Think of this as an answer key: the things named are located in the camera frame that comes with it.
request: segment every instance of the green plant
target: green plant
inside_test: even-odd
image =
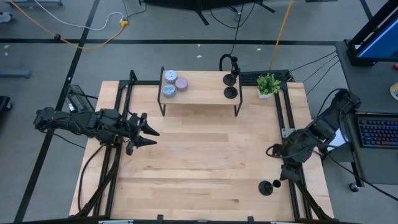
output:
[[[258,89],[262,95],[277,93],[280,88],[280,81],[274,78],[274,74],[259,77],[257,79]]]

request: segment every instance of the potted plant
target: potted plant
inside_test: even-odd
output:
[[[260,99],[267,99],[272,96],[273,93],[277,93],[280,88],[280,81],[274,78],[274,74],[267,74],[264,77],[257,79],[257,92]]]

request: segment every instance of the gray floor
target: gray floor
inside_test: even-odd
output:
[[[93,0],[63,1],[64,7],[49,6],[49,9],[59,18],[83,25]],[[385,2],[386,0],[367,0],[373,14]],[[137,1],[126,0],[126,3],[129,13],[143,9]],[[239,30],[239,39],[277,38],[287,9],[287,1],[271,1],[267,4],[273,7],[276,13],[271,14],[256,6],[247,23]],[[250,8],[251,5],[245,7],[244,17]],[[11,11],[16,18],[11,24],[0,24],[0,38],[51,38],[21,13],[3,2],[0,2],[0,11]],[[65,38],[79,39],[83,32],[79,28],[61,25],[37,7],[27,7],[26,11],[45,27],[62,34]],[[93,27],[102,26],[106,16],[114,11],[125,13],[121,0],[100,1]],[[120,39],[232,39],[234,37],[234,31],[217,23],[210,12],[203,14],[210,26],[204,26],[192,11],[148,6],[147,12],[131,17],[130,25],[120,35]],[[234,14],[231,11],[216,9],[214,14],[222,21],[235,25]],[[119,29],[118,20],[118,16],[112,17],[104,31],[90,32],[88,38],[111,37]],[[295,1],[282,39],[343,40],[352,38],[366,21],[359,0],[311,4]],[[159,76],[161,66],[177,70],[217,70],[219,57],[229,53],[231,47],[231,45],[197,46],[196,44],[110,44],[101,49],[83,51],[73,83],[79,84],[87,94],[97,95],[102,81],[127,79],[130,69],[136,71],[140,80],[155,80]],[[239,65],[243,70],[267,70],[272,50],[272,45],[237,45],[234,55],[239,58]],[[325,46],[281,45],[273,68],[292,69],[334,50],[334,47]],[[0,223],[13,221],[44,139],[44,134],[33,129],[35,111],[46,106],[55,106],[74,54],[75,49],[65,44],[0,45],[1,69],[29,69],[33,73],[29,80],[0,79],[0,95],[9,95],[14,103],[13,110],[2,122],[0,129],[0,176],[2,177]],[[295,71],[296,81],[303,81],[322,63],[318,62]],[[324,67],[305,82],[307,91],[316,84],[327,68],[328,66]],[[339,64],[333,67],[309,94],[308,103],[312,115],[315,115],[329,91],[337,87],[346,87]],[[86,143],[86,138],[82,136],[57,132],[78,144]],[[61,218],[68,215],[82,156],[83,151],[79,148],[59,138],[53,138],[25,221]],[[398,223],[396,213],[398,203],[370,187],[365,187],[355,194],[350,192],[347,186],[353,181],[353,177],[330,161],[325,162],[324,170],[336,218],[347,222]],[[397,186],[380,185],[380,187],[393,195],[398,195]]]

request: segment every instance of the computer monitor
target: computer monitor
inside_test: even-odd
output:
[[[388,1],[349,42],[353,66],[398,62],[398,1]]]

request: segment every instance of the wooden tabletop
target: wooden tabletop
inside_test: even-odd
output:
[[[103,82],[97,110],[113,108],[117,87],[118,82]],[[296,128],[306,127],[311,117],[303,84],[288,83],[288,87]],[[280,176],[282,160],[265,153],[267,147],[281,142],[273,97],[260,100],[254,86],[243,86],[238,117],[228,105],[173,105],[163,117],[157,104],[158,89],[157,85],[133,87],[130,111],[146,112],[160,136],[144,135],[158,144],[139,148],[132,156],[123,146],[111,218],[153,220],[163,214],[166,220],[242,221],[248,216],[256,221],[294,220],[287,181],[268,197],[257,189],[259,182]],[[280,96],[288,126],[282,93]],[[98,146],[95,139],[88,140],[82,166]],[[88,165],[82,203],[98,186],[103,156],[104,150]],[[332,217],[320,158],[313,155],[303,169],[308,191]],[[78,185],[70,214],[77,212],[77,189]],[[304,218],[298,189],[297,195]],[[105,190],[101,213],[107,196]]]
[[[167,98],[160,92],[162,104],[199,104],[199,105],[238,105],[240,102],[239,79],[234,87],[238,90],[237,97],[228,99],[224,96],[227,87],[223,77],[229,72],[177,71],[178,77],[188,80],[186,91],[177,91],[173,98]],[[168,84],[163,78],[162,88]]]

